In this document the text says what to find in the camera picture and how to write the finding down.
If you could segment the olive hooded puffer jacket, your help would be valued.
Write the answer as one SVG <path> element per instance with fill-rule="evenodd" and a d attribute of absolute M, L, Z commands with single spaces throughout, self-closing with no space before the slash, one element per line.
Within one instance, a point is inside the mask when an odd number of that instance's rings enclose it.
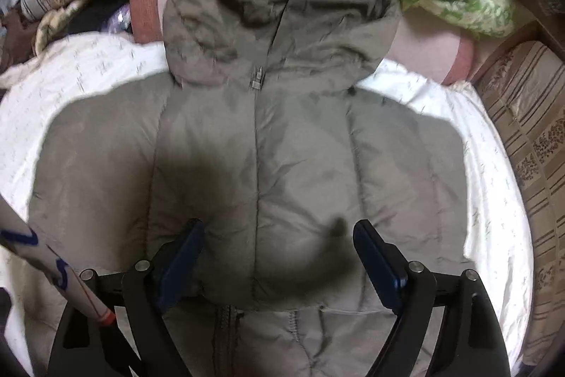
<path fill-rule="evenodd" d="M 198 218 L 205 246 L 166 316 L 193 375 L 365 375 L 394 315 L 354 224 L 431 270 L 466 264 L 459 133 L 359 87 L 400 17 L 397 0 L 168 0 L 168 70 L 55 117 L 31 224 L 108 273 Z"/>

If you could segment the pink quilted pillow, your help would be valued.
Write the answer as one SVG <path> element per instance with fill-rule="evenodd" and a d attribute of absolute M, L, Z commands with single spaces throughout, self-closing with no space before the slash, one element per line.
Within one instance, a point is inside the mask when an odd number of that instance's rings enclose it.
<path fill-rule="evenodd" d="M 163 39 L 167 0 L 129 0 L 136 42 Z M 422 8 L 409 8 L 401 19 L 387 57 L 407 70 L 451 85 L 470 76 L 474 41 L 462 29 L 447 24 Z"/>

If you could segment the dark brown garment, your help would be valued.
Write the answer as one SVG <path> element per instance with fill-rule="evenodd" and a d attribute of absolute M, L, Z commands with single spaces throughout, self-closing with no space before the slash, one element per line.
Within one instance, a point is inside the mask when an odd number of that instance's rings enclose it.
<path fill-rule="evenodd" d="M 39 22 L 28 20 L 17 6 L 2 17 L 1 25 L 7 30 L 1 58 L 1 72 L 4 73 L 10 66 L 31 58 Z"/>

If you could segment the cream floral cloth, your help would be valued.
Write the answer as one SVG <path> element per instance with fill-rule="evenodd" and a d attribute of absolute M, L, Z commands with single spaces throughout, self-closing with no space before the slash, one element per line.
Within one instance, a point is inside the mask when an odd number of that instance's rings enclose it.
<path fill-rule="evenodd" d="M 40 55 L 47 46 L 70 23 L 72 18 L 83 8 L 86 0 L 74 0 L 66 7 L 48 11 L 40 20 L 36 33 L 34 50 L 35 55 Z"/>

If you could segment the white leaf-print quilt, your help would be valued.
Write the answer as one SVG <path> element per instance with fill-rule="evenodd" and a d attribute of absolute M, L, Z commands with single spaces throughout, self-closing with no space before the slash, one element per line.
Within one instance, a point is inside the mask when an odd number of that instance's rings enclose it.
<path fill-rule="evenodd" d="M 46 130 L 69 103 L 163 73 L 164 45 L 101 33 L 68 36 L 1 77 L 1 192 L 28 214 Z M 499 319 L 511 367 L 521 361 L 534 293 L 530 225 L 503 142 L 473 86 L 449 87 L 393 60 L 361 83 L 413 111 L 447 120 L 464 143 L 468 224 L 464 253 L 481 275 Z"/>

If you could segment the striped brown bolster quilt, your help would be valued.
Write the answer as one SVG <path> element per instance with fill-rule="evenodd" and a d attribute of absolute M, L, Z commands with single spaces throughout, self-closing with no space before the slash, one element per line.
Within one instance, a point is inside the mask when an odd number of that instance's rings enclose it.
<path fill-rule="evenodd" d="M 564 62 L 539 41 L 500 57 L 478 84 L 529 219 L 534 311 L 525 365 L 537 365 L 564 323 Z"/>

